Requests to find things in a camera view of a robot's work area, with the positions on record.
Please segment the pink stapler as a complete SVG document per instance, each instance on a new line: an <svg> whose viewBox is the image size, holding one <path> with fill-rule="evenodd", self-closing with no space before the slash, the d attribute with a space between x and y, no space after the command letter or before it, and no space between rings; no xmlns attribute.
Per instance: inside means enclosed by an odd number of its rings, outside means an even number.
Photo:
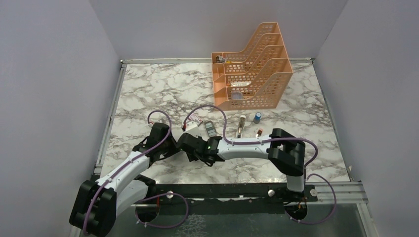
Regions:
<svg viewBox="0 0 419 237"><path fill-rule="evenodd" d="M255 136L260 137L262 135L262 133L263 133L263 129L259 129Z"/></svg>

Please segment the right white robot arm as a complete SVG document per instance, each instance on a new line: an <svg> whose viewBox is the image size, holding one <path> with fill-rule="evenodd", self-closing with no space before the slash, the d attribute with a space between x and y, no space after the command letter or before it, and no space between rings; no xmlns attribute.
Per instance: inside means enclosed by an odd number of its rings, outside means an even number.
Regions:
<svg viewBox="0 0 419 237"><path fill-rule="evenodd" d="M227 142L220 136L204 140L183 133L176 147L184 151L190 161L200 160L208 166L236 158L269 160L286 175L286 197L297 201L305 194L305 143L286 131L275 128L270 135L255 138L235 138Z"/></svg>

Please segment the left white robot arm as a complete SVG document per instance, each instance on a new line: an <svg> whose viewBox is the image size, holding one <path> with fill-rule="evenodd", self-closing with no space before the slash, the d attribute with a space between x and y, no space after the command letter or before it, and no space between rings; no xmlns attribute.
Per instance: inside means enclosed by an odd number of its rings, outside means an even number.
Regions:
<svg viewBox="0 0 419 237"><path fill-rule="evenodd" d="M131 204L155 198L155 189L137 176L161 157L176 154L175 145L171 127L154 123L146 143L136 145L123 163L98 180L81 184L69 223L96 237L106 236L117 216Z"/></svg>

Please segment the red white staple box sleeve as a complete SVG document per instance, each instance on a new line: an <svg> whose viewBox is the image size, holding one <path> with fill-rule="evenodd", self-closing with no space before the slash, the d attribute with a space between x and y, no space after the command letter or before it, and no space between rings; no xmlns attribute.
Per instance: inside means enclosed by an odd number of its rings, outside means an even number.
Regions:
<svg viewBox="0 0 419 237"><path fill-rule="evenodd" d="M192 113L190 116L189 116L189 118L188 118L189 120L193 120L193 121L195 121L197 124L200 124L200 123L202 123L203 122L203 120L198 116L198 115L196 115L195 113Z"/></svg>

